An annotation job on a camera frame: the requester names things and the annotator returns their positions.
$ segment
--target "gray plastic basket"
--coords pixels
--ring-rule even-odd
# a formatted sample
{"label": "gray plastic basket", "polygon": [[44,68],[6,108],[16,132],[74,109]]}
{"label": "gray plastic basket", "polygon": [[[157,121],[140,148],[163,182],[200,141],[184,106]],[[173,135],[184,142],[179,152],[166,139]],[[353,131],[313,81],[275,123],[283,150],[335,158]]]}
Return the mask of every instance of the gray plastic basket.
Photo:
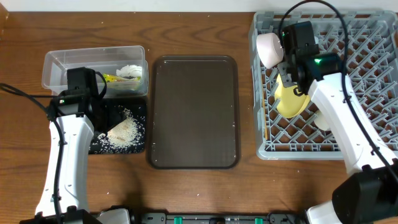
{"label": "gray plastic basket", "polygon": [[[348,73],[356,96],[384,142],[396,151],[398,48],[394,35],[398,35],[397,15],[391,11],[343,14],[349,32]],[[265,68],[260,62],[256,38],[259,34],[276,33],[283,15],[284,12],[257,12],[249,31],[257,155],[261,159],[342,159],[332,133],[315,126],[317,107],[313,103],[290,119],[283,118],[276,110],[278,101],[273,95],[278,71]],[[296,11],[284,21],[284,26],[304,21],[311,21],[321,53],[336,52],[342,58],[344,34],[335,14]]]}

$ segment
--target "yellow plate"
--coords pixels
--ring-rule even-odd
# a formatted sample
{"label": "yellow plate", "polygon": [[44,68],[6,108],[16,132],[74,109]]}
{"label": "yellow plate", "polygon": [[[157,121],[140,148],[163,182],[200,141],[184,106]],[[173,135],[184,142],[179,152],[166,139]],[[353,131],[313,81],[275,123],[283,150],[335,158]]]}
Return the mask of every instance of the yellow plate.
{"label": "yellow plate", "polygon": [[275,100],[280,99],[276,107],[280,115],[285,118],[299,115],[307,107],[310,97],[308,95],[296,96],[293,90],[297,85],[284,88],[280,75],[278,75],[276,82],[278,83],[278,88],[275,91]]}

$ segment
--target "transparent plastic box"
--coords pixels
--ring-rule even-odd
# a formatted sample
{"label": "transparent plastic box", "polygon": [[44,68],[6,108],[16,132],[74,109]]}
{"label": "transparent plastic box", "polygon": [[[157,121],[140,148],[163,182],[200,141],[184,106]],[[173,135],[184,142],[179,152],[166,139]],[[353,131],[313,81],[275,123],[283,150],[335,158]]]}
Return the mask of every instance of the transparent plastic box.
{"label": "transparent plastic box", "polygon": [[[148,92],[148,64],[145,61],[145,50],[141,46],[98,47],[92,49],[57,50],[45,56],[42,86],[58,95],[68,88],[67,70],[86,67],[97,72],[116,75],[116,70],[126,65],[142,67],[142,76],[138,81],[107,83],[105,97],[142,96]],[[104,87],[97,77],[98,90]]]}

